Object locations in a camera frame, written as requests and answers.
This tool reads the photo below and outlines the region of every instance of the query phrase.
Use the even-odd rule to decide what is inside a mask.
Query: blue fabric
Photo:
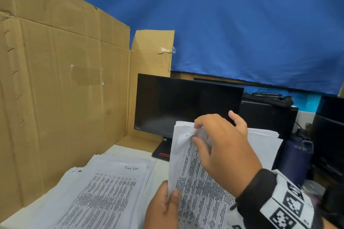
[[[175,29],[172,70],[338,94],[344,0],[86,0],[137,29]]]

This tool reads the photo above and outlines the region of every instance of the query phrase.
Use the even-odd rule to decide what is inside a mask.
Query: left hand
[[[174,190],[169,202],[167,195],[167,181],[164,181],[148,205],[144,229],[178,229],[180,192]]]

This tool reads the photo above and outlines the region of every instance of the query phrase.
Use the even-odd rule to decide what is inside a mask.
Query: paper
[[[169,196],[174,189],[181,191],[179,228],[226,228],[226,212],[235,198],[220,187],[203,169],[198,150],[190,141],[192,135],[211,141],[204,128],[196,130],[193,123],[176,122],[174,127],[170,167]],[[249,130],[248,140],[264,168],[271,169],[282,142],[274,131]]]
[[[94,156],[84,168],[65,173],[30,228],[136,229],[137,209],[154,163],[139,157]]]

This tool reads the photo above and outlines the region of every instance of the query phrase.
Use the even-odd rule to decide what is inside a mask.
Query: desk
[[[146,157],[146,158],[152,158],[152,153],[137,150],[137,149],[131,149],[127,147],[123,147],[123,145],[127,145],[129,147],[138,147],[140,149],[145,150],[155,150],[154,145],[159,145],[160,142],[153,142],[149,140],[144,140],[140,138],[134,138],[130,136],[125,136],[122,140],[118,141],[119,145],[112,146],[107,153],[110,153],[111,155],[127,155],[127,156],[137,156],[137,157]],[[162,183],[162,181],[168,179],[168,170],[169,170],[169,162],[157,159],[156,163],[153,167],[153,171],[148,179],[147,185],[144,189],[142,201],[139,207],[138,211],[138,220],[139,225],[144,220],[145,211],[147,209],[147,206],[154,196],[155,192],[157,191],[158,187]],[[0,223],[0,229],[27,229],[28,225],[31,224],[35,216],[37,215],[37,212],[41,205],[43,205],[49,195],[51,193],[51,190],[47,192],[45,195],[41,196],[39,199],[37,199],[32,204],[28,205],[27,207],[22,208],[15,214],[13,214],[11,217]]]

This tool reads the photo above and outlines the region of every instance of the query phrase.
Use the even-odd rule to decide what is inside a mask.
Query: cardboard box
[[[0,0],[0,221],[133,130],[137,74],[170,76],[174,31],[83,0]]]

